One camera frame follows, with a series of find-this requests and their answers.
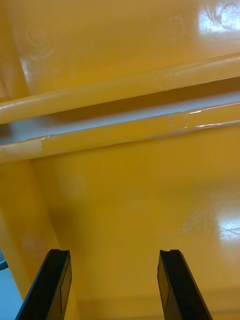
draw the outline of glossy surface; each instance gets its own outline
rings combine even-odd
[[[237,0],[3,0],[0,9],[1,123],[240,75]]]
[[[213,319],[238,319],[239,134],[220,127],[1,165],[2,250],[20,291],[59,246],[72,256],[72,312],[160,319],[159,249],[178,248]]]
[[[0,145],[0,163],[113,146],[240,123],[240,103],[154,116]]]

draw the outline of yellow plastic surface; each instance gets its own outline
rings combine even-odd
[[[238,0],[2,0],[0,123],[237,77],[239,12]]]
[[[23,297],[60,247],[72,257],[67,319],[162,319],[159,249],[178,248],[213,319],[239,319],[239,134],[232,125],[2,164],[0,243]]]
[[[239,7],[3,0],[0,124],[237,77]],[[70,249],[66,320],[162,320],[159,250],[180,249],[213,319],[239,319],[239,122],[233,103],[0,145],[0,247],[22,297]]]

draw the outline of black plastic piece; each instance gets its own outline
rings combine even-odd
[[[70,251],[50,250],[15,320],[63,320],[71,282]]]
[[[213,320],[179,250],[160,251],[157,280],[165,320]]]

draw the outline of yellow plastic structure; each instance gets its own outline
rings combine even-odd
[[[98,116],[144,109],[165,97],[152,93],[240,76],[239,6],[1,1],[1,135],[27,118],[74,123],[95,117],[90,105]],[[179,249],[213,319],[239,319],[239,123],[238,102],[209,103],[2,143],[0,247],[22,297],[46,253],[70,249],[67,320],[162,320],[159,251]]]

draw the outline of yellow panel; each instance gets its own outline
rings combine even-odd
[[[239,310],[238,138],[224,127],[32,160],[83,317],[160,316],[160,248],[184,253],[215,319]]]
[[[117,144],[161,139],[208,128],[238,125],[240,103],[233,103],[53,134],[0,145],[0,163],[88,150]]]
[[[239,0],[0,5],[2,122],[240,75]]]
[[[37,272],[59,242],[29,161],[0,166],[0,247],[24,299]],[[71,290],[66,320],[77,319]]]

